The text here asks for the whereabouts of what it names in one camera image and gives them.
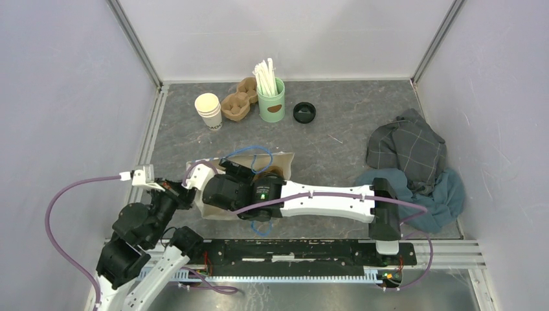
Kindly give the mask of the stack of white paper cups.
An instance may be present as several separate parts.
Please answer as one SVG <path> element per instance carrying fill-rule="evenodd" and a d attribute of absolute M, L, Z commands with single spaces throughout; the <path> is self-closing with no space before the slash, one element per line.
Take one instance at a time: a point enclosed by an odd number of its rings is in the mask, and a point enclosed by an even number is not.
<path fill-rule="evenodd" d="M 223 119 L 219 98 L 213 93 L 203 93 L 194 102 L 194 106 L 206 126 L 213 131 L 222 127 Z"/>

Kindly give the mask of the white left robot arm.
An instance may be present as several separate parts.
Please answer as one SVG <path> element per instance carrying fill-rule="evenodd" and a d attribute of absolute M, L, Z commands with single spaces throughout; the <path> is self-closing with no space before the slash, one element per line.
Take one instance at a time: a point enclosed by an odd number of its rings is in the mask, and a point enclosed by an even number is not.
<path fill-rule="evenodd" d="M 149 191 L 149 204 L 130 203 L 120 211 L 96 267 L 97 310 L 147 310 L 178 270 L 202 259 L 203 237 L 187 226 L 179 227 L 156 265 L 141 282 L 136 281 L 176 210 L 190 209 L 196 192 L 160 180 L 159 188 Z"/>

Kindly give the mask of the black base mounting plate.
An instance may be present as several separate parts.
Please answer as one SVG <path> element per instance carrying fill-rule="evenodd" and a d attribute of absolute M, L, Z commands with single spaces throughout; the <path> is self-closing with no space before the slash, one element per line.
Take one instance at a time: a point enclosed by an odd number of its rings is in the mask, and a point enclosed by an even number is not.
<path fill-rule="evenodd" d="M 224 240 L 203 242 L 190 265 L 208 268 L 213 277 L 339 277 L 360 276 L 365 267 L 417 265 L 414 246 L 399 245 L 396 255 L 381 255 L 372 240 Z"/>

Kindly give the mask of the green straw holder cup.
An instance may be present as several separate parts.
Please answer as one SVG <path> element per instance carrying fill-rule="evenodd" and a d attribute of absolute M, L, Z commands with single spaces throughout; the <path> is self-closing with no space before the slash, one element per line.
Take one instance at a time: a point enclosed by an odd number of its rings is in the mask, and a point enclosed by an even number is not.
<path fill-rule="evenodd" d="M 260 92 L 258 92 L 258 107 L 259 114 L 262 120 L 265 122 L 278 122 L 281 121 L 285 116 L 285 92 L 286 87 L 284 82 L 276 77 L 276 88 L 278 94 L 273 97 L 267 97 Z"/>

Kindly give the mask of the aluminium frame rail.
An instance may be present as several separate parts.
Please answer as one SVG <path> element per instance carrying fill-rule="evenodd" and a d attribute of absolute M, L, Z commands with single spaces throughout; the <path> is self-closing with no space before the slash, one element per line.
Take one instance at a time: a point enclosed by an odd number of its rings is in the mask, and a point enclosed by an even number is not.
<path fill-rule="evenodd" d="M 395 275 L 403 273 L 405 270 L 421 270 L 423 275 L 427 275 L 431 270 L 436 269 L 479 269 L 485 265 L 484 259 L 477 242 L 473 240 L 431 240 L 424 238 L 416 240 L 412 236 L 404 237 L 400 242 L 409 242 L 414 246 L 417 265 L 412 267 L 390 268 L 382 270 L 380 268 L 365 267 L 360 276 L 339 276 L 339 277 L 213 277 L 208 268 L 198 268 L 185 264 L 170 282 L 183 282 L 205 284 L 211 290 L 221 291 L 225 295 L 234 293 L 234 290 L 227 288 L 228 282 L 266 282 L 266 283 L 351 283 L 351 284 L 374 284 L 381 286 L 384 281 L 389 280 Z M 160 241 L 154 249 L 148 253 L 151 256 L 150 261 L 143 267 L 137 282 L 151 271 L 161 258 L 169 241 Z M 89 304 L 91 310 L 97 310 L 96 304 L 100 300 L 100 288 L 97 280 L 97 273 L 93 280 L 95 291 L 94 298 Z"/>

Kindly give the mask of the black spare cup lid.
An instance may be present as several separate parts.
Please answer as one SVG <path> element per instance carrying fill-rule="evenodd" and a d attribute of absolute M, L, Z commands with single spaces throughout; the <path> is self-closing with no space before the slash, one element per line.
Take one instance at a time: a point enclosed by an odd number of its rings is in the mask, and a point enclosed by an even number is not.
<path fill-rule="evenodd" d="M 293 108 L 293 118 L 301 124 L 311 123 L 316 114 L 316 107 L 310 102 L 299 102 Z"/>

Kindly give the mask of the teal blue cloth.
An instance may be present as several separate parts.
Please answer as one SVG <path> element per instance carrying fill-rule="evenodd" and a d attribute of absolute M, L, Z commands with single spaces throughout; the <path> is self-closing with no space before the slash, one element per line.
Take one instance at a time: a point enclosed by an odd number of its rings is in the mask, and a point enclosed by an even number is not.
<path fill-rule="evenodd" d="M 354 185 L 370 185 L 375 178 L 386 179 L 398 200 L 426 207 L 427 213 L 413 218 L 418 209 L 399 206 L 400 218 L 420 231 L 438 233 L 442 227 L 456 221 L 464 210 L 464 184 L 459 174 L 451 168 L 446 168 L 436 178 L 433 191 L 428 195 L 411 191 L 404 172 L 396 168 L 368 169 L 356 178 Z"/>

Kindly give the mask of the checkered paper takeout bag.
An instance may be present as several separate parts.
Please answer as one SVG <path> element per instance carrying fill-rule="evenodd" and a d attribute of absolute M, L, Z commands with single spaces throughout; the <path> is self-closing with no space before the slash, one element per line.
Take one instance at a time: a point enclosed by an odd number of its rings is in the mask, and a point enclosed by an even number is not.
<path fill-rule="evenodd" d="M 271 153 L 266 147 L 262 146 L 249 146 L 241 148 L 234 152 L 231 152 L 228 155 L 221 157 L 210 157 L 204 159 L 197 159 L 191 162 L 186 163 L 186 172 L 184 174 L 184 179 L 188 182 L 188 179 L 192 179 L 192 173 L 197 172 L 199 168 L 207 168 L 206 165 L 202 167 L 198 165 L 199 162 L 203 161 L 210 163 L 212 166 L 215 166 L 217 172 L 224 174 L 224 168 L 221 168 L 219 165 L 219 160 L 221 158 L 228 158 L 237 164 L 243 165 L 245 167 L 250 167 L 254 171 L 261 174 L 266 174 L 270 172 L 276 172 L 284 178 L 291 177 L 291 164 L 294 159 L 295 154 L 292 152 L 275 152 Z M 207 205 L 202 202 L 201 198 L 197 194 L 195 197 L 192 207 L 195 207 L 199 210 L 201 218 L 204 220 L 216 220 L 216 221 L 239 221 L 240 219 L 233 214 L 230 214 L 228 211 L 224 211 L 212 205 Z"/>

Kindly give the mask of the white paper-wrapped straws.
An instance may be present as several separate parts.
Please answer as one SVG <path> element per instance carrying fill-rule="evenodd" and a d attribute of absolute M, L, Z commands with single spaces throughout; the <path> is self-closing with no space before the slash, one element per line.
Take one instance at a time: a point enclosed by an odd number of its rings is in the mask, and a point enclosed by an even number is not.
<path fill-rule="evenodd" d="M 256 89 L 259 95 L 275 97 L 279 94 L 272 58 L 256 64 L 252 73 L 256 79 Z"/>

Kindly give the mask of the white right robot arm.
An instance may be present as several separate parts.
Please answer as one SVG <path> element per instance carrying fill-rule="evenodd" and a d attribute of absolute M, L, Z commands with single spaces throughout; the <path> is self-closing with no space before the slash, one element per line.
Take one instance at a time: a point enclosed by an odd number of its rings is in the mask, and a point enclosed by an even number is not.
<path fill-rule="evenodd" d="M 399 208 L 386 179 L 357 187 L 324 187 L 289 181 L 274 172 L 257 178 L 248 167 L 228 159 L 220 163 L 223 172 L 199 164 L 186 180 L 200 204 L 251 222 L 311 215 L 355 220 L 367 224 L 378 262 L 391 264 L 399 257 Z"/>

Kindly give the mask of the brown cardboard cup carrier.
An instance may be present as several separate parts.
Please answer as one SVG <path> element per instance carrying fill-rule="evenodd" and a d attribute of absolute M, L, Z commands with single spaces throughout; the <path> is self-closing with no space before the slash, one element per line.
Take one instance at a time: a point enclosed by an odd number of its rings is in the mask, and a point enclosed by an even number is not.
<path fill-rule="evenodd" d="M 255 77 L 244 78 L 221 102 L 221 112 L 225 118 L 234 122 L 242 121 L 250 112 L 251 106 L 258 103 L 257 82 Z"/>

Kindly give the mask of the grey checked cloth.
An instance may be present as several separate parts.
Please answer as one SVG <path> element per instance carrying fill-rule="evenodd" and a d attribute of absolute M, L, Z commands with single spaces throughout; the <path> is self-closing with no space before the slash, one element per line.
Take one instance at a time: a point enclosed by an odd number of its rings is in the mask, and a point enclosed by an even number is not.
<path fill-rule="evenodd" d="M 407 187 L 422 195 L 433 191 L 446 168 L 446 159 L 445 140 L 413 108 L 374 130 L 366 145 L 369 167 L 402 171 Z"/>

